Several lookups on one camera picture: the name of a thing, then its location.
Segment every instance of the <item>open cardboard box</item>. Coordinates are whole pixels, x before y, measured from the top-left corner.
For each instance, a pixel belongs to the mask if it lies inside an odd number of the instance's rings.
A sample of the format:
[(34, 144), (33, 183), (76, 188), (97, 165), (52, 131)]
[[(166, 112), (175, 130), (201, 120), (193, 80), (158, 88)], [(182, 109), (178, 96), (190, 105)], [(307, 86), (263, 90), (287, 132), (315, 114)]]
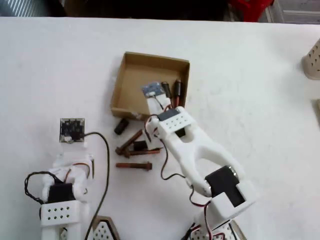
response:
[(112, 114), (120, 118), (145, 120), (149, 115), (142, 86), (167, 82), (173, 93), (173, 84), (183, 84), (180, 106), (185, 106), (190, 63), (187, 60), (125, 52), (115, 82), (111, 100)]

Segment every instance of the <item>cylindrical object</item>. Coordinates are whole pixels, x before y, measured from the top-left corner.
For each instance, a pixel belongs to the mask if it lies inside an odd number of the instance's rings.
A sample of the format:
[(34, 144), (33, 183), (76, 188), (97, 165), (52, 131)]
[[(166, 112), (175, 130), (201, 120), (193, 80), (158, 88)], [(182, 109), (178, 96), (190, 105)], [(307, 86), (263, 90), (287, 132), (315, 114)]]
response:
[(181, 81), (180, 80), (176, 80), (175, 82), (174, 82), (174, 85), (173, 85), (173, 95), (175, 96), (175, 97), (177, 97), (177, 96), (181, 96), (181, 94), (182, 94), (182, 83), (181, 83)]
[(118, 162), (115, 164), (117, 168), (122, 169), (145, 169), (147, 171), (152, 169), (152, 163), (126, 163), (126, 162)]
[(118, 125), (115, 127), (114, 132), (117, 135), (121, 135), (128, 125), (129, 125), (129, 121), (125, 118), (122, 118), (121, 121), (118, 123)]
[(182, 95), (182, 83), (180, 80), (176, 80), (173, 85), (174, 107), (178, 107), (180, 104), (180, 97)]
[(165, 95), (167, 98), (171, 99), (172, 98), (172, 95), (171, 95), (171, 91), (170, 91), (170, 87), (169, 87), (169, 83), (167, 83), (166, 81), (163, 81), (161, 83), (161, 86), (165, 92)]
[(142, 151), (148, 149), (148, 145), (146, 141), (134, 141), (133, 142), (133, 150), (134, 151)]
[(160, 149), (156, 148), (153, 150), (145, 150), (145, 151), (130, 151), (130, 155), (134, 156), (134, 155), (147, 155), (147, 154), (159, 154), (160, 153)]
[(302, 58), (304, 74), (313, 80), (320, 80), (320, 39), (311, 48), (309, 53)]
[(140, 129), (135, 135), (133, 135), (128, 141), (126, 141), (122, 146), (115, 149), (116, 154), (122, 155), (123, 151), (131, 145), (135, 140), (137, 140), (142, 135), (142, 129)]
[(129, 151), (128, 148), (124, 149), (122, 154), (129, 159), (130, 156), (135, 156), (135, 155), (147, 155), (147, 154), (159, 154), (160, 153), (160, 148), (155, 148), (152, 150), (141, 150), (141, 151)]

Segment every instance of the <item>table surface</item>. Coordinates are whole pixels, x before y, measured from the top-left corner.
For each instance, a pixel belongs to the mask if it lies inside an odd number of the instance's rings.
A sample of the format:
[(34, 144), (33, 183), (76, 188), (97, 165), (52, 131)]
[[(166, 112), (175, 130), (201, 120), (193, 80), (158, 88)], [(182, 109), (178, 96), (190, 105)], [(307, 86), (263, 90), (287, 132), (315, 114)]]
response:
[[(315, 239), (320, 234), (320, 131), (312, 100), (320, 81), (301, 68), (320, 26), (94, 18), (0, 18), (1, 239), (40, 239), (39, 205), (25, 196), (30, 172), (51, 167), (61, 150), (60, 118), (83, 117), (111, 148), (110, 185), (100, 215), (110, 216), (121, 239), (177, 240), (200, 211), (185, 181), (163, 181), (165, 153), (130, 161), (153, 170), (117, 169), (110, 101), (125, 51), (190, 61), (186, 109), (200, 127), (243, 165), (261, 193), (236, 218), (249, 240)], [(88, 137), (98, 205), (106, 178), (106, 148)], [(202, 173), (214, 166), (198, 161)], [(167, 176), (180, 168), (172, 156)], [(39, 194), (41, 178), (30, 181)], [(195, 199), (204, 201), (200, 196)]]

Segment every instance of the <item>rusty bolt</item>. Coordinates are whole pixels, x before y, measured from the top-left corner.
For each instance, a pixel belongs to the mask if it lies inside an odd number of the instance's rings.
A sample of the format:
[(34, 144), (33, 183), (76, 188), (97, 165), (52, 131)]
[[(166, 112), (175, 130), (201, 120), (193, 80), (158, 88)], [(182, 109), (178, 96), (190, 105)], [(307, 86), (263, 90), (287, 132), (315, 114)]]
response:
[(115, 164), (117, 168), (122, 169), (145, 169), (147, 171), (152, 169), (152, 163), (126, 163), (126, 162), (118, 162)]
[(155, 148), (153, 150), (142, 150), (142, 151), (129, 151), (128, 148), (123, 150), (123, 155), (128, 159), (130, 156), (134, 155), (147, 155), (147, 154), (158, 154), (160, 153), (160, 148)]
[(135, 140), (137, 140), (142, 135), (142, 129), (140, 129), (135, 135), (133, 135), (128, 141), (126, 141), (122, 146), (115, 149), (116, 154), (122, 155), (124, 150), (131, 145)]

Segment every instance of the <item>circuit board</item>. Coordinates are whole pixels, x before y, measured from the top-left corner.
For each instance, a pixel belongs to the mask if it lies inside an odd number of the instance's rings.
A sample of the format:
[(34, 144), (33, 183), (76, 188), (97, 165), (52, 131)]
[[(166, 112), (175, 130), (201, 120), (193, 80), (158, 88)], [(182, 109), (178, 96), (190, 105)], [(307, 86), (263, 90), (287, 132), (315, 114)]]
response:
[(60, 143), (84, 142), (84, 134), (84, 118), (60, 119)]

